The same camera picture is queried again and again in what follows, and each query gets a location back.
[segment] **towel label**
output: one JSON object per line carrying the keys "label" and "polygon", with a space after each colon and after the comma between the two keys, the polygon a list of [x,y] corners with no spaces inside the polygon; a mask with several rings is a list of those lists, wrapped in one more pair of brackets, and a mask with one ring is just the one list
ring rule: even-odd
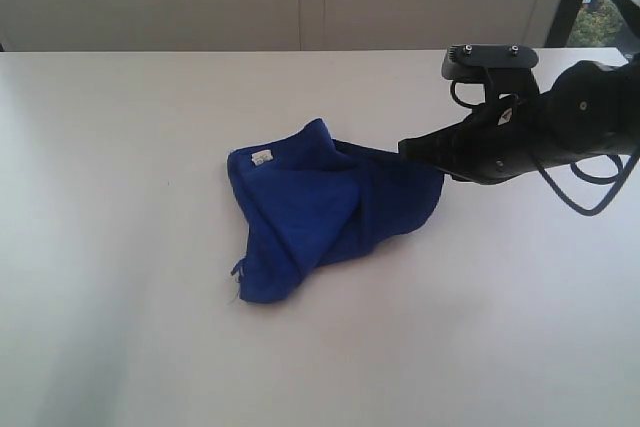
{"label": "towel label", "polygon": [[251,161],[254,165],[261,165],[270,160],[273,160],[273,155],[271,155],[270,150],[261,150],[260,152],[251,154]]}

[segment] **blue cloth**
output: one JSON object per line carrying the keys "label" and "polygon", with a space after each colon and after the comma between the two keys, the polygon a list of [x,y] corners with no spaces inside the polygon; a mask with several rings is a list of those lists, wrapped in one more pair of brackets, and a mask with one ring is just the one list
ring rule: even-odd
{"label": "blue cloth", "polygon": [[[253,154],[272,160],[256,165]],[[227,161],[249,223],[247,253],[233,270],[240,298],[286,298],[316,267],[369,254],[421,227],[442,190],[439,170],[398,154],[331,139],[321,119],[292,137],[236,150]]]}

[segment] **blue towel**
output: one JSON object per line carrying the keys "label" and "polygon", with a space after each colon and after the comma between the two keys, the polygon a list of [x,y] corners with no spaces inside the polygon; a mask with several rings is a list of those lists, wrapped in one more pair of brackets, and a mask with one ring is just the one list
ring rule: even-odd
{"label": "blue towel", "polygon": [[232,152],[227,168],[249,223],[247,253],[232,274],[240,298],[259,303],[286,298],[316,267],[421,227],[444,178],[396,153],[334,141],[321,119]]}

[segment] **table surface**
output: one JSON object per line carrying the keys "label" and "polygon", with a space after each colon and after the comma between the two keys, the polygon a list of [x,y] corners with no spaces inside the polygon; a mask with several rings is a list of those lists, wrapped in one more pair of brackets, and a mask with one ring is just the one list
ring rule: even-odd
{"label": "table surface", "polygon": [[[419,231],[236,299],[227,154],[316,117],[395,150],[466,113],[442,57],[2,54],[0,425],[639,425],[640,174],[592,219],[537,174],[448,179]],[[623,62],[540,57],[543,89]]]}

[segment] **microfiber towel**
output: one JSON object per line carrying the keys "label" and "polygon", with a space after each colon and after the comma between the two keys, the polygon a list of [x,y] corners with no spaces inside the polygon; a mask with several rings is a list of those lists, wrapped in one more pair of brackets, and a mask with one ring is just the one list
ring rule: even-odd
{"label": "microfiber towel", "polygon": [[285,299],[316,267],[421,227],[444,180],[396,153],[333,140],[321,119],[232,152],[227,169],[249,223],[247,253],[232,274],[240,298],[258,303]]}

